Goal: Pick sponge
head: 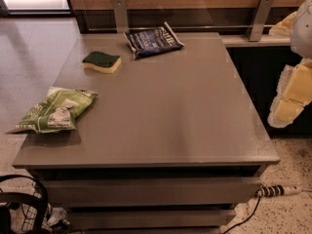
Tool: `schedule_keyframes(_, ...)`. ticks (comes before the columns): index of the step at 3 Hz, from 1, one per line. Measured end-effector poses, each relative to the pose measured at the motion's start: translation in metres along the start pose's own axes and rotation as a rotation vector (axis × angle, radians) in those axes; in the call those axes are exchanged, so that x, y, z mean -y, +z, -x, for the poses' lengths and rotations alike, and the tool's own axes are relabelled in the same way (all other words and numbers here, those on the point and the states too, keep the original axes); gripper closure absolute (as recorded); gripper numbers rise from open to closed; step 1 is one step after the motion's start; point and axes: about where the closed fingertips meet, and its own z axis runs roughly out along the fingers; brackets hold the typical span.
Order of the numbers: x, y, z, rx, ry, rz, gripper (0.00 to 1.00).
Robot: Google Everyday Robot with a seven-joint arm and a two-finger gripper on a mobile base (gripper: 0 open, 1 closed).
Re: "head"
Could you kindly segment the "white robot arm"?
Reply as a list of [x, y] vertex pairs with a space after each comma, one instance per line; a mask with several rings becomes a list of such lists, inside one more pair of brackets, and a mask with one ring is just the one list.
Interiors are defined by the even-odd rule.
[[291, 50], [302, 57], [299, 64], [286, 65], [282, 71], [267, 118], [271, 127], [285, 128], [312, 102], [312, 0], [305, 0], [269, 34], [289, 37]]

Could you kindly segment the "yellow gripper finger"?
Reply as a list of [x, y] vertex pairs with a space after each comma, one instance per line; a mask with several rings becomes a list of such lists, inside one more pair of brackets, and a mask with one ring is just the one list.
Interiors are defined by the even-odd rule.
[[312, 60], [304, 58], [297, 66], [286, 65], [276, 91], [267, 122], [273, 128], [285, 128], [312, 102]]
[[296, 16], [296, 12], [293, 12], [286, 16], [283, 20], [275, 24], [270, 30], [271, 36], [289, 37], [291, 35], [293, 20]]

